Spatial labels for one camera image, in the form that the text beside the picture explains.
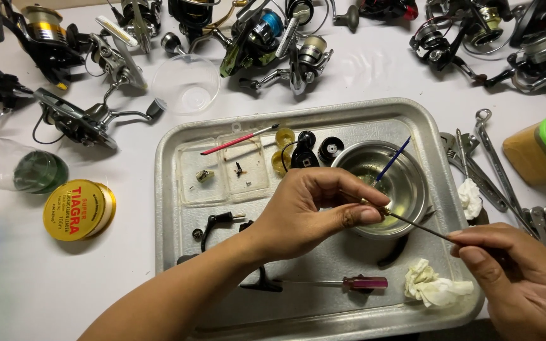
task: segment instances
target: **white tabletop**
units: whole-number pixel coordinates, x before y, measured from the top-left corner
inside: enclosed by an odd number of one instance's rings
[[[227,11],[229,2],[225,0],[224,8],[221,4],[215,11]],[[338,0],[339,12],[344,13],[348,4],[349,0]],[[318,25],[325,13],[324,3],[316,5],[312,26]],[[418,1],[418,5],[421,16],[415,22],[398,20],[389,24],[361,18],[356,34],[346,27],[333,27],[328,20],[320,34],[328,41],[328,47],[334,49],[334,55],[315,86],[300,98],[292,96],[287,81],[277,81],[254,93],[236,91],[236,78],[224,79],[216,102],[200,115],[177,117],[165,113],[153,125],[131,118],[125,120],[132,124],[114,121],[109,133],[119,145],[117,151],[86,148],[67,139],[50,146],[33,142],[31,130],[41,115],[35,102],[1,121],[0,137],[55,152],[69,165],[71,179],[85,178],[109,186],[117,198],[117,214],[109,229],[94,240],[57,242],[42,224],[46,195],[0,190],[0,340],[74,340],[115,300],[154,276],[155,148],[164,133],[189,121],[406,97],[427,108],[440,131],[454,132],[461,128],[466,133],[473,132],[475,112],[487,107],[494,113],[487,130],[521,205],[546,205],[546,190],[526,186],[500,150],[506,137],[546,117],[546,93],[524,95],[503,86],[490,92],[471,86],[469,79],[451,66],[434,75],[416,59],[408,45],[411,35],[423,22],[423,1]],[[107,5],[60,13],[64,16],[64,27],[75,23],[84,33],[100,31],[94,21],[98,15],[113,19]],[[216,20],[220,14],[215,13],[214,17]],[[163,33],[173,31],[180,35],[165,3],[162,22]],[[502,26],[508,33],[513,24]],[[21,50],[15,37],[7,30],[5,34],[6,40],[0,43],[0,69],[18,76],[30,89],[44,87],[56,91]],[[448,36],[453,39],[455,34],[453,29]],[[152,40],[157,47],[148,56],[133,52],[148,82],[168,58],[158,47],[160,38]],[[507,66],[505,58],[510,51],[503,48],[492,57],[494,61],[473,58],[462,49],[458,54],[476,73],[494,76]],[[215,65],[220,65],[224,56],[222,46],[215,41],[205,42],[198,52]],[[88,68],[93,74],[100,72],[92,61],[88,62]],[[254,75],[267,72],[256,71]],[[104,77],[95,79],[83,68],[73,73],[81,80],[73,82],[62,94],[64,99],[83,109],[99,103],[109,81]],[[124,93],[132,94],[126,90],[115,92],[108,101],[111,108],[144,112],[153,100],[149,95],[124,97]],[[42,124],[37,136],[42,141],[51,141],[59,132]],[[486,155],[478,151],[475,159],[501,188]],[[456,182],[462,182],[463,176],[454,168],[453,172]],[[484,207],[490,221],[516,224],[513,216],[497,212],[487,200]]]

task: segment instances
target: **aluminum tray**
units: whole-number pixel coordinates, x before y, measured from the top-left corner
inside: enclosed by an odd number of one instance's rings
[[[219,195],[214,201],[182,204],[185,201],[181,201],[180,192],[186,189],[180,187],[186,186],[186,179],[194,178],[194,173],[185,174],[183,170],[194,168],[195,163],[206,160],[188,158],[191,162],[184,162],[186,164],[183,165],[179,150],[185,148],[187,151],[187,143],[209,138],[197,143],[199,146],[195,150],[202,151],[201,144],[213,145],[212,138],[232,133],[231,126],[233,124],[237,128],[237,123],[241,124],[244,131],[274,123],[281,123],[296,132],[311,130],[318,138],[314,151],[327,136],[339,137],[345,146],[365,140],[384,140],[401,145],[409,134],[412,141],[406,151],[420,162],[425,171],[430,191],[429,204],[437,210],[426,225],[441,233],[466,226],[464,215],[458,213],[461,211],[458,194],[436,123],[422,106],[412,100],[376,99],[187,123],[171,129],[163,136],[156,152],[157,273],[173,266],[180,255],[199,253],[200,244],[194,241],[191,231],[204,228],[208,215],[227,211],[243,212],[247,219],[255,220],[277,187],[280,179],[270,167],[270,157],[277,151],[274,133],[271,133],[254,141],[255,146],[260,143],[258,152],[263,154],[262,159],[266,162],[267,188],[248,190],[242,194]],[[225,167],[226,159],[219,157],[218,162]],[[242,167],[250,171],[253,162],[251,160]],[[215,160],[210,159],[207,163],[214,164]],[[216,176],[219,181],[224,180],[225,184],[236,180],[234,174],[225,174],[224,170]],[[238,227],[239,224],[234,224],[231,228],[213,230],[208,238],[208,247],[237,233]],[[474,281],[463,263],[450,256],[449,243],[422,230],[414,230],[398,260],[389,268],[379,269],[376,261],[390,252],[392,247],[393,242],[368,240],[352,231],[344,231],[330,237],[303,257],[266,265],[269,278],[286,280],[340,280],[344,275],[358,274],[385,276],[390,285],[383,292],[364,296],[356,292],[343,292],[340,288],[292,283],[284,283],[284,291],[281,293],[237,288],[202,318],[191,339],[366,340],[451,328],[475,318],[484,301],[483,292],[477,285],[473,294],[465,296],[449,308],[426,308],[422,302],[404,297],[404,276],[408,267],[420,258],[429,259],[441,277]],[[251,274],[244,283],[254,283],[256,279],[256,274]]]

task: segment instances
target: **stainless steel bowl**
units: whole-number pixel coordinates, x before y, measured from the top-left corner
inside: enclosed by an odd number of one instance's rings
[[[371,184],[389,162],[398,146],[384,141],[364,141],[345,149],[332,163],[350,171],[367,184]],[[408,220],[418,222],[427,208],[429,187],[421,166],[412,155],[403,151],[383,175],[376,189],[387,195],[391,202],[387,208]],[[414,226],[393,217],[353,230],[361,236],[376,240],[390,240],[404,236]]]

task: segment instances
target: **fingernail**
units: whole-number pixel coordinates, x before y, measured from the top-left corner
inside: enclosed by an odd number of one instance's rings
[[[467,263],[478,264],[483,262],[486,257],[483,255],[480,249],[466,248],[460,251],[460,259]]]
[[[452,231],[451,233],[448,234],[448,236],[458,236],[461,233],[462,233],[462,230]]]
[[[380,214],[373,208],[366,208],[360,213],[359,217],[362,224],[374,224],[380,221]]]

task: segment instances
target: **blue brush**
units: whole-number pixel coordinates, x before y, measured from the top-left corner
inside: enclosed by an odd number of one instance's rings
[[[376,187],[376,184],[379,183],[380,179],[383,177],[383,175],[387,172],[387,170],[389,169],[389,167],[391,165],[393,165],[393,162],[395,162],[395,160],[397,159],[397,157],[399,156],[399,154],[401,154],[403,152],[403,149],[406,148],[406,146],[408,145],[408,143],[410,143],[410,138],[412,136],[408,136],[408,139],[406,140],[406,142],[403,143],[403,146],[397,150],[397,152],[395,153],[395,155],[393,155],[393,158],[391,158],[391,160],[389,160],[389,163],[387,163],[387,165],[385,166],[385,168],[383,168],[383,171],[378,174],[376,176],[376,180],[374,182],[372,182],[372,184],[370,185],[371,187]]]

